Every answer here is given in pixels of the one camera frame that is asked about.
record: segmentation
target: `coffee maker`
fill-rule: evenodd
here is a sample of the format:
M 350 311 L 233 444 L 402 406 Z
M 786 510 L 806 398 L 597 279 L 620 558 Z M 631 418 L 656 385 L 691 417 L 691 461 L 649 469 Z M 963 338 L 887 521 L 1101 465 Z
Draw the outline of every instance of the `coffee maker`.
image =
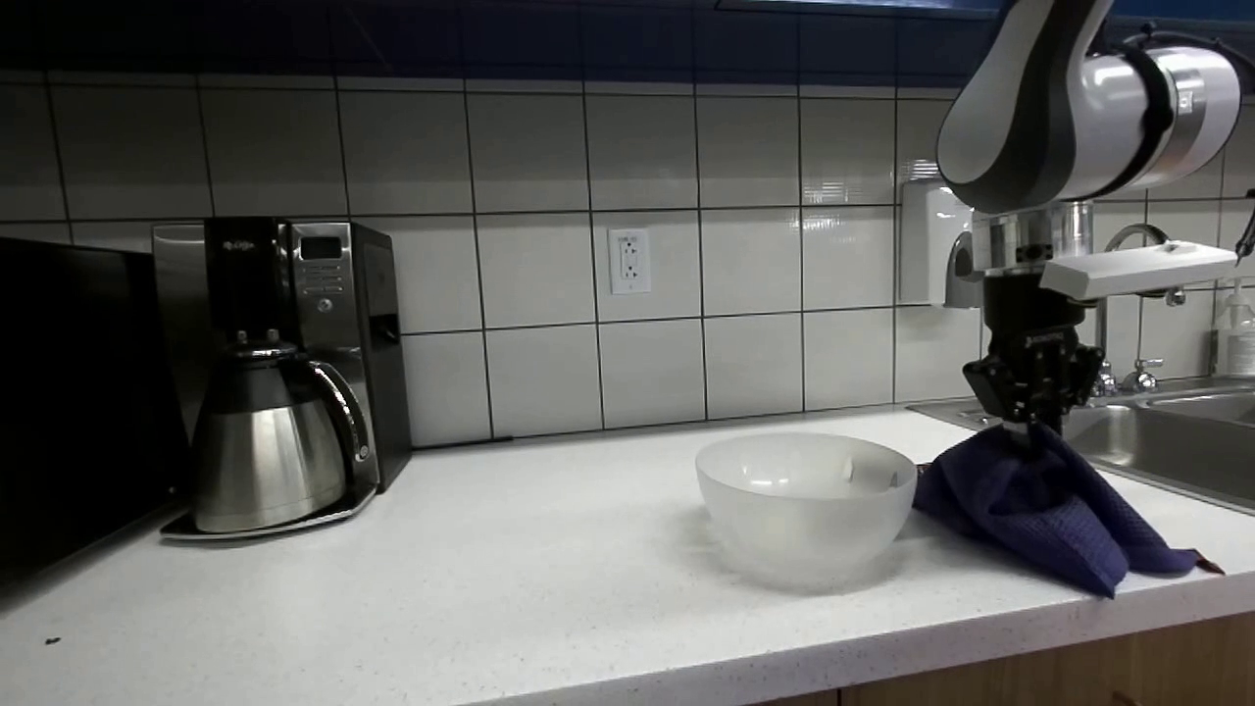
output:
M 273 536 L 354 516 L 407 457 L 394 238 L 344 221 L 154 231 L 193 435 L 164 536 Z

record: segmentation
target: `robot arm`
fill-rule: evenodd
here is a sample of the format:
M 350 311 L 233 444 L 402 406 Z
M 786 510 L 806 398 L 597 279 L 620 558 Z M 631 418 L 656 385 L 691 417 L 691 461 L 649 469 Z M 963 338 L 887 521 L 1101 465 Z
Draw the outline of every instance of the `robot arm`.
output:
M 1176 244 L 1093 253 L 1087 198 L 1201 167 L 1243 96 L 1237 60 L 1216 45 L 1144 34 L 1091 55 L 1107 10 L 1112 0 L 1007 0 L 938 141 L 947 184 L 986 226 L 976 249 L 995 253 L 976 261 L 988 358 L 965 375 L 986 412 L 1014 422 L 1059 426 L 1091 397 L 1101 353 L 1074 333 L 1087 299 L 1186 285 L 1237 261 Z

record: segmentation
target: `white bowl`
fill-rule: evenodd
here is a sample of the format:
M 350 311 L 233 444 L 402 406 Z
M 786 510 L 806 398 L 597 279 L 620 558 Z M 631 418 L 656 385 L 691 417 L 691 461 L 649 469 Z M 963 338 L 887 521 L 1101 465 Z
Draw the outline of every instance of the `white bowl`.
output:
M 765 431 L 710 444 L 700 480 L 714 534 L 742 572 L 786 589 L 837 589 L 887 558 L 918 469 L 867 439 Z

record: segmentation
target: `purple cloth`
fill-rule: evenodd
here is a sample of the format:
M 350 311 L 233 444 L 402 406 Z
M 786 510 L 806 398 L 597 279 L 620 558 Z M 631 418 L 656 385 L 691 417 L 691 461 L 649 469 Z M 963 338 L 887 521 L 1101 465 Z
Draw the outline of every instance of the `purple cloth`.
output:
M 1186 576 L 1201 564 L 1195 550 L 1168 550 L 1080 452 L 1040 422 L 1028 439 L 986 426 L 948 448 L 918 480 L 916 504 L 1097 596 L 1116 596 L 1131 567 Z

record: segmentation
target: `white countertop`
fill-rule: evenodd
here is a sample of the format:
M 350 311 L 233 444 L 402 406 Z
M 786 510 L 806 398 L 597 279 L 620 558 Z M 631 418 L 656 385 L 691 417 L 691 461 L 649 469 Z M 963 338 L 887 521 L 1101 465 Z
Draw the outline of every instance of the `white countertop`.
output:
M 933 457 L 910 417 L 814 426 Z M 759 702 L 1255 612 L 1255 516 L 1116 485 L 1227 576 L 1091 600 L 916 521 L 837 596 L 747 585 L 708 536 L 714 431 L 418 456 L 356 521 L 236 550 L 140 534 L 0 614 L 0 702 Z

